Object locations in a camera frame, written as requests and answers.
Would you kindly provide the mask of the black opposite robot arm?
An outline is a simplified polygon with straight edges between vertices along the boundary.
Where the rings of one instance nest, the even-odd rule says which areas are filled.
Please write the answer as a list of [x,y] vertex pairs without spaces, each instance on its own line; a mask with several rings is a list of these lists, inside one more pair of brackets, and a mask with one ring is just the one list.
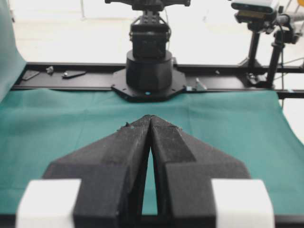
[[[120,91],[164,99],[184,89],[185,76],[166,50],[171,29],[159,15],[173,0],[129,0],[143,12],[132,25],[133,48],[116,77]],[[179,127],[145,115],[117,132],[52,161],[43,178],[80,181],[72,221],[77,228],[214,228],[211,182],[248,181],[240,160]]]

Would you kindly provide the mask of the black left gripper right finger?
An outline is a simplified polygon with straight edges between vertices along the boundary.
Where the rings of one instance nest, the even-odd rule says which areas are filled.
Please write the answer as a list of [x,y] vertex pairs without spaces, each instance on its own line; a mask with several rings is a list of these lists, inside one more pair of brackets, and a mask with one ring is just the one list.
[[159,216],[173,228],[214,228],[211,179],[249,179],[247,167],[157,116],[150,130]]

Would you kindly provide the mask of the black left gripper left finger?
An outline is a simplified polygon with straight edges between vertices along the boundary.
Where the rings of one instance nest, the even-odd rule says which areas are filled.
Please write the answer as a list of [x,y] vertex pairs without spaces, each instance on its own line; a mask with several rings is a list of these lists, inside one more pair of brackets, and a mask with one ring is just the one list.
[[45,179],[80,179],[77,228],[132,228],[143,208],[150,115],[52,161]]

